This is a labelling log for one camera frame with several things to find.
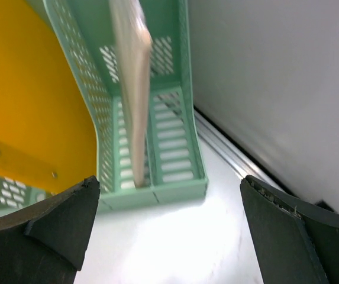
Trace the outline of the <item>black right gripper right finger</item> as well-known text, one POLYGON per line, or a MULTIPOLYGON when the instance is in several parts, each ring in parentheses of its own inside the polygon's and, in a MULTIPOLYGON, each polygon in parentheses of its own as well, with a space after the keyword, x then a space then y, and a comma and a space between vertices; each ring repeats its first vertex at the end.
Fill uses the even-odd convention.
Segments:
POLYGON ((339 214, 252 175, 240 192, 264 283, 339 283, 339 214))

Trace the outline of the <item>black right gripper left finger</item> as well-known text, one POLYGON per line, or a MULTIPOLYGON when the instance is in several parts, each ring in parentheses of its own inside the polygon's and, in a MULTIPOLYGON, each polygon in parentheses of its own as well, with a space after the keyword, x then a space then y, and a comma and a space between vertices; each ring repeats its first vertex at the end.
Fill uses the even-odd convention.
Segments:
POLYGON ((98 209, 90 176, 0 217, 0 283, 73 283, 82 269, 98 209))

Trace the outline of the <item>yellow clip file folder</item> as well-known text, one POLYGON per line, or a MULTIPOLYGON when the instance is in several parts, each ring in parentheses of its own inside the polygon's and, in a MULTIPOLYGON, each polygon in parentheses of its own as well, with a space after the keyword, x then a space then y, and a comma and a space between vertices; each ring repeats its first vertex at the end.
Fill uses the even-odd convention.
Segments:
POLYGON ((53 30, 0 1, 0 176, 58 193, 95 173, 93 122, 53 30))

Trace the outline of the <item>clear zip document pouch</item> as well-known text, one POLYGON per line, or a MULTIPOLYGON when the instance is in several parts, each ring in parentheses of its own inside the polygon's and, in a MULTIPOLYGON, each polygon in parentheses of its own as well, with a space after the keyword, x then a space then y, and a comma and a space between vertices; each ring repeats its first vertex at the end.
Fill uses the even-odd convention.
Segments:
POLYGON ((146 131, 150 96, 151 34, 139 1, 110 1, 122 110, 134 185, 144 186, 146 131))

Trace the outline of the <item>green file rack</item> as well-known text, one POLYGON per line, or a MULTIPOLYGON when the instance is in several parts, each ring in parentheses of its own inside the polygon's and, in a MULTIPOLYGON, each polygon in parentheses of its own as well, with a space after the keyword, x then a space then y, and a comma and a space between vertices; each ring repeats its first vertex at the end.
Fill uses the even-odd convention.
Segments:
MULTIPOLYGON (((188 3, 141 1, 153 40, 144 186, 133 181, 109 1, 25 1, 53 30, 93 122, 99 209, 203 198, 195 129, 188 3)), ((0 216, 54 195, 0 176, 0 216)))

